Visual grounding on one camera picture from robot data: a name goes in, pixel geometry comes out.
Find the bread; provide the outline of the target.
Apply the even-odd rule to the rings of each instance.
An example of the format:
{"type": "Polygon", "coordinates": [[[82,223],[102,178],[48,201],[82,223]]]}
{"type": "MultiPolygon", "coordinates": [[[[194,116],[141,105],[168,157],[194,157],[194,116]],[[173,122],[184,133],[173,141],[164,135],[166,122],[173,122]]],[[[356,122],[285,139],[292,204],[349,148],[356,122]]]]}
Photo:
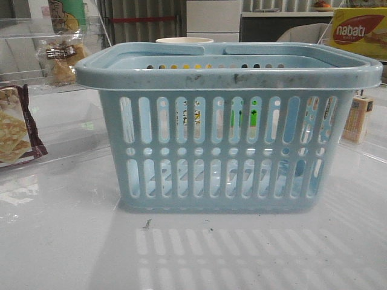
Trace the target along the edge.
{"type": "Polygon", "coordinates": [[[76,63],[88,56],[84,38],[84,31],[78,29],[38,40],[36,57],[51,86],[76,82],[76,63]]]}

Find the light blue plastic basket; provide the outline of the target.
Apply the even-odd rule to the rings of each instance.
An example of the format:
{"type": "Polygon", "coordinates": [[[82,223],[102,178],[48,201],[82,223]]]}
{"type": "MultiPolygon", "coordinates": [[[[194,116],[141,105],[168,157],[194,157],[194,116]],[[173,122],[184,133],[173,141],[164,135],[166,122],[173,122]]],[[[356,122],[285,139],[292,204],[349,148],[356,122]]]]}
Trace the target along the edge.
{"type": "Polygon", "coordinates": [[[320,197],[375,59],[310,43],[121,43],[77,62],[98,91],[121,203],[135,211],[287,213],[320,197]],[[241,97],[241,139],[229,141],[241,97]],[[247,141],[249,101],[261,99],[247,141]]]}

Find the green labelled package behind basket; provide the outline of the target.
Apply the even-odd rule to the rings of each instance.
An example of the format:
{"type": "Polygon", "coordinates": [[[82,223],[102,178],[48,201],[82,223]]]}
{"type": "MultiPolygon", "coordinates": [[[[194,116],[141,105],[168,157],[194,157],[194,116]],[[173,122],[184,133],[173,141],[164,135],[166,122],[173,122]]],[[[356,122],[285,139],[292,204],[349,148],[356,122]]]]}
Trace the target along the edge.
{"type": "MultiPolygon", "coordinates": [[[[231,116],[230,116],[230,129],[229,129],[229,141],[232,144],[236,144],[241,139],[242,125],[243,125],[243,113],[242,109],[244,101],[241,97],[235,97],[232,100],[231,116]]],[[[249,117],[246,120],[249,122],[247,128],[247,141],[253,143],[258,138],[258,117],[261,109],[261,99],[259,97],[253,97],[249,101],[249,117]]]]}

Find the beige tissue pack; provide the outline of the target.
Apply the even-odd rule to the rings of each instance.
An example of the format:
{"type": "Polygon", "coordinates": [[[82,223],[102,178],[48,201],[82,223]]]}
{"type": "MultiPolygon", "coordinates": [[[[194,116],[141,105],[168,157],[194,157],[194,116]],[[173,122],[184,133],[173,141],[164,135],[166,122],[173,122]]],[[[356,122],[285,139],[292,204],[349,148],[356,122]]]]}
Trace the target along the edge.
{"type": "Polygon", "coordinates": [[[368,130],[368,119],[373,110],[374,99],[369,96],[355,96],[345,123],[342,138],[360,144],[368,130]]]}

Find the white drawer cabinet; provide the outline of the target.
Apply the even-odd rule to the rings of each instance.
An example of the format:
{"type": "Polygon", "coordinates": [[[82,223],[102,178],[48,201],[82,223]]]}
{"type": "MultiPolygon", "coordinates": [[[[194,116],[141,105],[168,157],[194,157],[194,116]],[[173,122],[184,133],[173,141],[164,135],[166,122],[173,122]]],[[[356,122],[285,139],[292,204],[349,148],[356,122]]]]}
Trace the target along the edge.
{"type": "Polygon", "coordinates": [[[187,1],[186,35],[239,42],[242,1],[187,1]]]}

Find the clear acrylic left shelf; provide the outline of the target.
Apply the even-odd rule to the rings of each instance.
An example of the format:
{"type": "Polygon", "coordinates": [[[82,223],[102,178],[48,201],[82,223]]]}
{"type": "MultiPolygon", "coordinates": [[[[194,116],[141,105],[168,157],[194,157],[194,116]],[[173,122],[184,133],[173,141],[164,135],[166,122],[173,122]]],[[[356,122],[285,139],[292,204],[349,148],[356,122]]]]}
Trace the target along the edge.
{"type": "Polygon", "coordinates": [[[31,149],[11,164],[1,163],[1,174],[25,166],[74,157],[107,145],[107,133],[97,94],[74,80],[59,80],[49,44],[69,41],[83,45],[86,54],[109,43],[101,17],[85,16],[74,33],[55,33],[48,18],[1,19],[1,86],[26,89],[25,117],[31,130],[31,149]]]}

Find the clear acrylic shelf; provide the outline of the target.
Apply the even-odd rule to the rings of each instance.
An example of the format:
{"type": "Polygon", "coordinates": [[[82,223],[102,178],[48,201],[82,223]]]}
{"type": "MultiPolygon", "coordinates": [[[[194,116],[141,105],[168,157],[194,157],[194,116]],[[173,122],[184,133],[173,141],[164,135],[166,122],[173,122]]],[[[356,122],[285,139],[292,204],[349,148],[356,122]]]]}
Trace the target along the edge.
{"type": "Polygon", "coordinates": [[[355,96],[374,99],[373,110],[368,119],[368,130],[360,144],[341,138],[341,145],[383,163],[386,162],[386,84],[377,88],[361,90],[355,96]]]}
{"type": "Polygon", "coordinates": [[[48,18],[1,19],[1,86],[26,89],[25,117],[31,130],[31,149],[11,164],[1,163],[1,174],[25,166],[74,157],[107,145],[107,133],[97,94],[74,80],[59,80],[49,44],[69,41],[83,45],[86,54],[109,43],[101,17],[85,16],[74,33],[55,33],[48,18]]]}

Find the clear acrylic right shelf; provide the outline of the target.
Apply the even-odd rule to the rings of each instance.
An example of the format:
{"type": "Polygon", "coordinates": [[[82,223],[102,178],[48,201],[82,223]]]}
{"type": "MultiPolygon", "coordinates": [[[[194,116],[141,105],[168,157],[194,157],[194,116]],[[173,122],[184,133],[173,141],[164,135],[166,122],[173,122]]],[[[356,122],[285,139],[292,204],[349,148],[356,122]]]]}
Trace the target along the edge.
{"type": "Polygon", "coordinates": [[[355,96],[374,99],[373,110],[368,119],[368,130],[360,144],[341,138],[341,145],[383,163],[386,162],[386,84],[377,88],[361,90],[355,96]]]}

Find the brown cracker snack package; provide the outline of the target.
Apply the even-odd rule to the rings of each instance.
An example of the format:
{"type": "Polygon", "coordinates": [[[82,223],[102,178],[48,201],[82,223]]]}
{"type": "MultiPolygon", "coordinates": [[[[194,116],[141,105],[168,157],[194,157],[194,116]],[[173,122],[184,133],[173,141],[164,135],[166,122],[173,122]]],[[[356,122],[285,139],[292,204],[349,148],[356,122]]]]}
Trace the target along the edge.
{"type": "Polygon", "coordinates": [[[18,166],[48,154],[28,108],[28,86],[1,87],[1,168],[18,166]]]}

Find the green yellow cartoon package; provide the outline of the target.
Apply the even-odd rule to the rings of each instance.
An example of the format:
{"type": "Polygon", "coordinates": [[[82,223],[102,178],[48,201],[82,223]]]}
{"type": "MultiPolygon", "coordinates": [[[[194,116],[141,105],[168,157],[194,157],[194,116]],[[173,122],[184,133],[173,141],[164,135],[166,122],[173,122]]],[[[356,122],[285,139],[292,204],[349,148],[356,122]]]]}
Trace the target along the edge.
{"type": "Polygon", "coordinates": [[[49,0],[51,23],[55,33],[74,32],[86,25],[83,1],[49,0]]]}

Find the yellow nabati wafer box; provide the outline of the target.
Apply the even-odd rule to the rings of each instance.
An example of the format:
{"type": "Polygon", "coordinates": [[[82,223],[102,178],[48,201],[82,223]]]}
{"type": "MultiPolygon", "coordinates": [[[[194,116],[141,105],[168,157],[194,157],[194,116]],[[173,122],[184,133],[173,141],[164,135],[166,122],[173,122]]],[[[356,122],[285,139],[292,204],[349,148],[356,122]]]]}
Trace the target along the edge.
{"type": "Polygon", "coordinates": [[[386,8],[338,8],[327,44],[385,61],[386,8]]]}

